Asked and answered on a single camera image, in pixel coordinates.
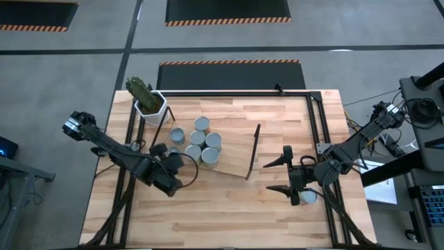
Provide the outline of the black diagonal beam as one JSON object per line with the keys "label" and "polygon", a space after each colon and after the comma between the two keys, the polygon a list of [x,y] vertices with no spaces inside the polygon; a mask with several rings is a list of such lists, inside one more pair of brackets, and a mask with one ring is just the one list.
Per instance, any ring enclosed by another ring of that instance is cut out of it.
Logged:
{"label": "black diagonal beam", "polygon": [[390,178],[409,173],[412,169],[425,169],[425,164],[419,150],[401,156],[384,165],[377,166],[361,174],[364,188],[380,183]]}

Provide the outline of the tin can grey lid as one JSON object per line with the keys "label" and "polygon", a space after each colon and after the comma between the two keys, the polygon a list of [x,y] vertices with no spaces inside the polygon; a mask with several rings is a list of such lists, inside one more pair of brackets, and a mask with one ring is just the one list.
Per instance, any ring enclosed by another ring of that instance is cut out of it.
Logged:
{"label": "tin can grey lid", "polygon": [[315,203],[318,198],[318,195],[316,192],[312,190],[305,190],[299,193],[299,197],[301,205],[308,205]]}
{"label": "tin can grey lid", "polygon": [[189,141],[192,145],[204,147],[205,146],[205,138],[206,138],[206,134],[203,131],[195,130],[190,133]]}

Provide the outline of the peaches label tin can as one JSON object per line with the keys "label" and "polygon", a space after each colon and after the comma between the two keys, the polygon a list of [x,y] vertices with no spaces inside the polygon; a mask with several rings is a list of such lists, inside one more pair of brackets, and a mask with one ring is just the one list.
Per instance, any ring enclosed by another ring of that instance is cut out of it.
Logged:
{"label": "peaches label tin can", "polygon": [[202,164],[208,169],[215,169],[219,162],[219,153],[216,149],[208,147],[201,153]]}

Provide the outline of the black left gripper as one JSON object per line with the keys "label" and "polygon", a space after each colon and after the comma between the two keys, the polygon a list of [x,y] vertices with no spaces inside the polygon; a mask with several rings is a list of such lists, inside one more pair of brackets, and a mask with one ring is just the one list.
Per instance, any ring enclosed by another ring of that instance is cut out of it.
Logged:
{"label": "black left gripper", "polygon": [[180,179],[176,178],[178,170],[183,166],[180,155],[166,155],[167,146],[159,143],[149,149],[149,154],[142,155],[140,163],[140,181],[172,197],[182,187]]}

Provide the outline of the white plant pot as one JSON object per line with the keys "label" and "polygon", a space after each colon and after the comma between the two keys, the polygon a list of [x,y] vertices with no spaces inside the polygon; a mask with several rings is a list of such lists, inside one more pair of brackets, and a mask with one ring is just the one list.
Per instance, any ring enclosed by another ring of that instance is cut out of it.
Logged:
{"label": "white plant pot", "polygon": [[168,102],[160,91],[153,90],[151,93],[154,94],[156,97],[159,97],[162,100],[161,101],[162,105],[160,108],[158,108],[157,112],[155,112],[153,114],[143,113],[142,108],[141,108],[138,101],[135,102],[134,107],[137,110],[137,112],[144,118],[144,121],[147,124],[150,124],[153,126],[163,125],[163,124],[167,123],[171,118],[169,111],[167,111]]}

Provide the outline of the green oranges label tin can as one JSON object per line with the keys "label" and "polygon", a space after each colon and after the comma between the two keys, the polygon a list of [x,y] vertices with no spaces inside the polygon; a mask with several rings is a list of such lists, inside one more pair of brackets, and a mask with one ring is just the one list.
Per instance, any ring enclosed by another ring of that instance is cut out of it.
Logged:
{"label": "green oranges label tin can", "polygon": [[197,145],[190,144],[185,148],[185,154],[191,156],[197,165],[202,163],[201,152],[201,148]]}

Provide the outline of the black device blue light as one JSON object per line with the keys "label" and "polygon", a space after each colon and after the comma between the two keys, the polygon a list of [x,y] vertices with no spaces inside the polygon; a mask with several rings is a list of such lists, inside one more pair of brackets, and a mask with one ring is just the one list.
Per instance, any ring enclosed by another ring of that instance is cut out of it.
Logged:
{"label": "black device blue light", "polygon": [[19,145],[0,136],[0,157],[14,159]]}

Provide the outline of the black mat hazard stripe edge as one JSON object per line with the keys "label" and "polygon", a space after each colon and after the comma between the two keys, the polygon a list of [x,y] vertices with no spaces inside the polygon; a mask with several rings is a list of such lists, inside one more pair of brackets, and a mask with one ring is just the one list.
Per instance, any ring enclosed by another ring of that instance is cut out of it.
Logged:
{"label": "black mat hazard stripe edge", "polygon": [[159,90],[284,90],[306,88],[297,59],[193,60],[161,62]]}
{"label": "black mat hazard stripe edge", "polygon": [[66,32],[78,2],[0,0],[0,31]]}
{"label": "black mat hazard stripe edge", "polygon": [[167,0],[165,25],[286,23],[287,0]]}

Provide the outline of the blue tomatoes label tin can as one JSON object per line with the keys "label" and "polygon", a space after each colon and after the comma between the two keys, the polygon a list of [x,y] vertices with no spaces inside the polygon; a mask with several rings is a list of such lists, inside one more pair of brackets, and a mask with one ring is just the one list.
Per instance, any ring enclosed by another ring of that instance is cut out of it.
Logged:
{"label": "blue tomatoes label tin can", "polygon": [[208,147],[221,151],[221,136],[218,133],[208,133],[205,138]]}

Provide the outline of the white paper sheet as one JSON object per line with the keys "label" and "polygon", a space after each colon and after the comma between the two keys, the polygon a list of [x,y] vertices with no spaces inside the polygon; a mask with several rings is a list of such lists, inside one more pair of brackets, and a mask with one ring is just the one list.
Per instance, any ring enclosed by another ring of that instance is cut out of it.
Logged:
{"label": "white paper sheet", "polygon": [[[364,162],[366,163],[368,169],[360,168],[359,171],[361,174],[365,174],[367,171],[383,165],[382,162],[371,160],[365,160]],[[365,187],[364,192],[368,201],[376,201],[392,205],[398,204],[393,178]]]}

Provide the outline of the pineapple label tin can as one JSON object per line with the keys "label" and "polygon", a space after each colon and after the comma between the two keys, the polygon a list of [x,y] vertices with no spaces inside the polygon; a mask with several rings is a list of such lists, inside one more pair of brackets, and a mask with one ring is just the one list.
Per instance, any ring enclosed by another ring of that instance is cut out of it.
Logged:
{"label": "pineapple label tin can", "polygon": [[202,131],[207,135],[210,133],[210,120],[204,116],[197,117],[194,120],[194,128],[197,131]]}

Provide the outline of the black aluminium rig frame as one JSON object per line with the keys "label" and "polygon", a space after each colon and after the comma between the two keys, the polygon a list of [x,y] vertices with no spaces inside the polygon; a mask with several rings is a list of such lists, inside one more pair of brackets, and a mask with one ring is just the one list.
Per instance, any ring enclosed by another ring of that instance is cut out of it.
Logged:
{"label": "black aluminium rig frame", "polygon": [[283,166],[265,168],[284,145],[294,160],[316,153],[312,133],[328,132],[333,143],[350,132],[338,90],[254,92],[166,92],[173,114],[240,113],[261,124],[257,160],[249,179],[186,166],[186,187],[168,197],[155,187],[136,183],[126,246],[164,248],[323,248],[331,247],[325,201],[292,206],[267,186],[288,183]]}

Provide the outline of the backlit keyboard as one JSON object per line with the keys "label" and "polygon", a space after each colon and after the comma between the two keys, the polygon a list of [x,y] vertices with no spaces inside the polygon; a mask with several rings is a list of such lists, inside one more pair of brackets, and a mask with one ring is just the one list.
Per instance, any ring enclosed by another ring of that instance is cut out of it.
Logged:
{"label": "backlit keyboard", "polygon": [[419,203],[429,227],[444,227],[444,185],[420,186]]}

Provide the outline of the wooden shelf black metal frame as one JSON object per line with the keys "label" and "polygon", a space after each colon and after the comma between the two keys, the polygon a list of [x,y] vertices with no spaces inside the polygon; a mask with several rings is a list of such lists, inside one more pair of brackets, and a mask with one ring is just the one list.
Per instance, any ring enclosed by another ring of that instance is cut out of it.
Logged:
{"label": "wooden shelf black metal frame", "polygon": [[[261,124],[250,123],[238,112],[215,113],[215,112],[175,112],[171,114],[170,120],[159,126],[148,124],[146,126],[146,138],[150,144],[165,143],[167,148],[177,147],[184,164],[188,167],[200,167],[208,171],[218,172],[249,179],[255,162],[257,160],[257,144]],[[208,169],[202,163],[197,165],[191,156],[185,154],[185,148],[191,143],[190,133],[195,131],[194,120],[204,116],[210,120],[210,133],[218,133],[221,136],[221,151],[219,162],[215,169]],[[174,144],[170,139],[172,128],[181,128],[185,132],[185,142]]]}

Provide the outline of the black power adapter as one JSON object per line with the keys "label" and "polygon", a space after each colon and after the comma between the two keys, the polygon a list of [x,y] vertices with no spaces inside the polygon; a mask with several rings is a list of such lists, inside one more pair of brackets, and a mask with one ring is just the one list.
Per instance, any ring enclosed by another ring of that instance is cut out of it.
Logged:
{"label": "black power adapter", "polygon": [[394,140],[388,133],[382,134],[379,137],[379,141],[393,157],[397,158],[405,154],[405,152],[399,147],[397,141]]}

